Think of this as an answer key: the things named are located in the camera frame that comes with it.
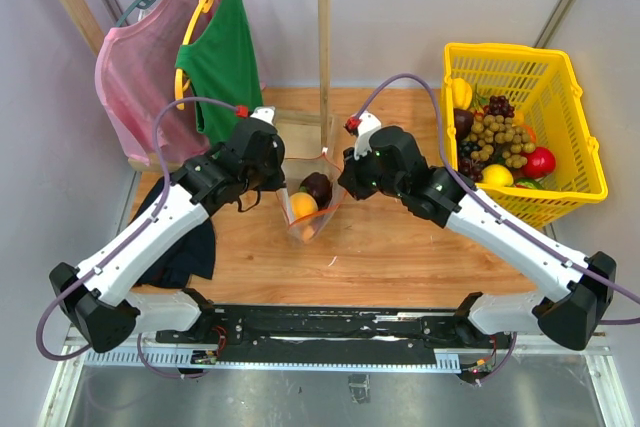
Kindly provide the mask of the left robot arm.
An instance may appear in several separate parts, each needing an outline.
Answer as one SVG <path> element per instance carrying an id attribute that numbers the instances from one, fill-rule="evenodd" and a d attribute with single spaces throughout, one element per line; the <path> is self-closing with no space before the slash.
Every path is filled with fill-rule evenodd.
<path id="1" fill-rule="evenodd" d="M 134 334 L 176 331 L 207 340 L 215 308 L 197 291 L 135 294 L 132 287 L 180 238 L 209 221 L 243 194 L 275 192 L 284 185 L 284 143 L 272 107 L 241 120 L 225 143 L 193 157 L 173 172 L 151 206 L 114 240 L 78 266 L 61 263 L 50 273 L 61 309 L 97 353 Z"/>

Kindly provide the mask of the dark purple bell pepper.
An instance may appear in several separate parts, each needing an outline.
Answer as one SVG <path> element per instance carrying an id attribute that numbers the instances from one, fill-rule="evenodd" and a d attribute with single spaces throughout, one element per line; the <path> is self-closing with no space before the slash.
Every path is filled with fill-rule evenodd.
<path id="1" fill-rule="evenodd" d="M 313 172 L 301 181 L 299 191 L 309 194 L 315 200 L 318 209 L 322 210 L 332 200 L 333 187 L 326 174 Z"/>

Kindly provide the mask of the yellow peach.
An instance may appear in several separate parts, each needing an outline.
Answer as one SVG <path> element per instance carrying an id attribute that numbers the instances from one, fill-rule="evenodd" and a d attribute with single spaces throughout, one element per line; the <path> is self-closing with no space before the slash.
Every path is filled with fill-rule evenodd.
<path id="1" fill-rule="evenodd" d="M 306 192 L 296 192 L 289 197 L 289 204 L 295 220 L 302 219 L 318 211 L 314 197 Z"/>

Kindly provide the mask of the clear zip top bag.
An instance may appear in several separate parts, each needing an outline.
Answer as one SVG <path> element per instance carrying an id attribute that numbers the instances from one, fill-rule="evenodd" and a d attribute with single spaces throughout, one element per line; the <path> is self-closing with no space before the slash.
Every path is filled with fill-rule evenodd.
<path id="1" fill-rule="evenodd" d="M 286 158 L 284 186 L 276 192 L 288 233 L 303 243 L 312 241 L 329 223 L 346 197 L 338 183 L 341 169 L 328 148 L 313 158 Z"/>

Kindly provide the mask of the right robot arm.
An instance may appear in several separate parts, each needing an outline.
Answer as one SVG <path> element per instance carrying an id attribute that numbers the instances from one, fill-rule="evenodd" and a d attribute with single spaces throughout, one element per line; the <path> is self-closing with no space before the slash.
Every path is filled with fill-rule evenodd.
<path id="1" fill-rule="evenodd" d="M 514 295 L 472 293 L 458 308 L 455 339 L 474 347 L 488 335 L 541 333 L 584 349 L 609 307 L 616 263 L 568 248 L 516 218 L 468 178 L 427 163 L 416 140 L 398 126 L 376 127 L 343 152 L 339 184 L 356 200 L 376 193 L 398 199 L 414 216 L 491 251 L 536 289 Z"/>

